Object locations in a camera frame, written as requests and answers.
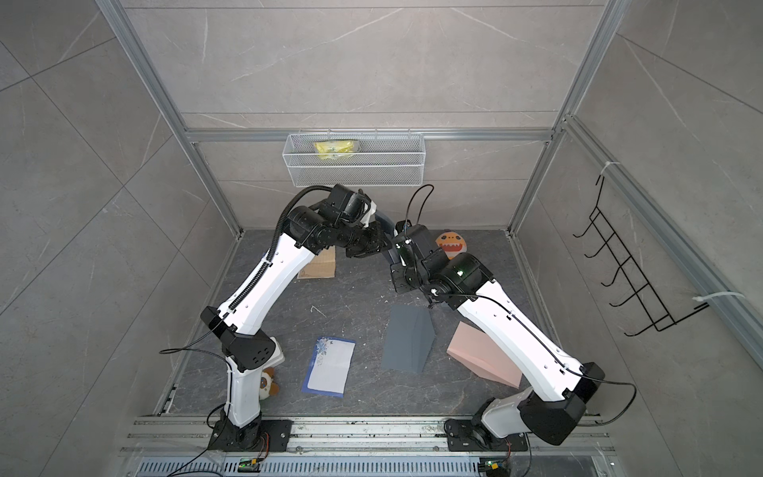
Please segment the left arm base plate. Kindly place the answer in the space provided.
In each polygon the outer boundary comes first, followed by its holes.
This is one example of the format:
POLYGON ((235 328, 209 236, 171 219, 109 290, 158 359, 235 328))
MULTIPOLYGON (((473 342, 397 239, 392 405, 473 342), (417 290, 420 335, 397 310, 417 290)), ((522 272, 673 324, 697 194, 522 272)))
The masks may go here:
POLYGON ((224 452, 285 452, 293 421, 256 419, 246 427, 235 427, 228 419, 215 424, 207 449, 224 452))

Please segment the grey envelope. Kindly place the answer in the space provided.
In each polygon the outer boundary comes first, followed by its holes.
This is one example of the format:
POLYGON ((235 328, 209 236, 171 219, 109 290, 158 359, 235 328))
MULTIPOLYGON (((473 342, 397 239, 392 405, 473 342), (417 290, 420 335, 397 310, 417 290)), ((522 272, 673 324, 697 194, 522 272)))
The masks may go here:
POLYGON ((381 367, 421 374, 434 339, 435 331, 427 308, 394 305, 385 332, 381 367))
POLYGON ((401 259, 399 258, 399 252, 393 244, 393 239, 397 235, 395 229, 395 223, 381 211, 375 213, 376 223, 379 225, 381 235, 380 253, 392 266, 393 264, 399 264, 401 259))

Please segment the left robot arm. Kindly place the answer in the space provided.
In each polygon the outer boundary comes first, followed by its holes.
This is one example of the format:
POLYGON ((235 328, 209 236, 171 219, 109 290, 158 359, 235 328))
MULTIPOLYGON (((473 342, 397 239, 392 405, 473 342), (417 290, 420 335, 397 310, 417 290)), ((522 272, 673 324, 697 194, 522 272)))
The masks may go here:
POLYGON ((220 341, 228 367, 226 425, 258 427, 260 379, 266 368, 283 362, 280 345, 262 323, 288 284, 323 250, 335 246, 349 258, 368 258, 390 250, 394 236, 395 224, 361 190, 309 186, 287 203, 266 254, 248 278, 221 305, 201 313, 209 333, 220 341))

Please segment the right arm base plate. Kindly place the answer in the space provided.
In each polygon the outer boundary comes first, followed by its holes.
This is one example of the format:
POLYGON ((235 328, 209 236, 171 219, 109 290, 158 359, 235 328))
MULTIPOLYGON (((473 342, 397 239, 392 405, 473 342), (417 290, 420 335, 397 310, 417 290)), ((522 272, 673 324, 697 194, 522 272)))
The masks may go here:
POLYGON ((443 430, 451 452, 506 452, 529 450, 524 434, 496 437, 483 425, 473 425, 471 419, 447 419, 443 430))

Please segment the cream letter paper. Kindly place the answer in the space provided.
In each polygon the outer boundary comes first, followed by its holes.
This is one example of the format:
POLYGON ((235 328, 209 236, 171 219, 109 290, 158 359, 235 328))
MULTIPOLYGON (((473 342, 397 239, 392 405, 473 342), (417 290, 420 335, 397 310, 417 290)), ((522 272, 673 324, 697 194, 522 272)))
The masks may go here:
POLYGON ((306 264, 298 274, 299 279, 334 278, 336 274, 336 249, 326 248, 306 264))

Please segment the pink envelope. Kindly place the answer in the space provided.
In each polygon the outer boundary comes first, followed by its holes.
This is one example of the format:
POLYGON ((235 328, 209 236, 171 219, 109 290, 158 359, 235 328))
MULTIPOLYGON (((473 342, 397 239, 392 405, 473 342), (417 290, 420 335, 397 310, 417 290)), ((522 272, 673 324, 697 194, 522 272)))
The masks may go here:
POLYGON ((520 368, 483 331, 460 322, 447 348, 447 354, 478 377, 518 389, 520 368))

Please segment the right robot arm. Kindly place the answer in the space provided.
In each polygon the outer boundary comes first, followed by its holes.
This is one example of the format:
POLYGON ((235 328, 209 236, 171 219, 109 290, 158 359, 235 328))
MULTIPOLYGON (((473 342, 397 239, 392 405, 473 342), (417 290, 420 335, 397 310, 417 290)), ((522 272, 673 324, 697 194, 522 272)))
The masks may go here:
POLYGON ((561 445, 584 427, 587 405, 608 384, 594 362, 583 363, 548 338, 512 302, 495 274, 470 252, 449 258, 434 234, 403 219, 385 223, 391 242, 391 279, 398 292, 419 290, 475 324, 523 373, 526 391, 492 399, 473 417, 476 431, 495 438, 530 432, 561 445))

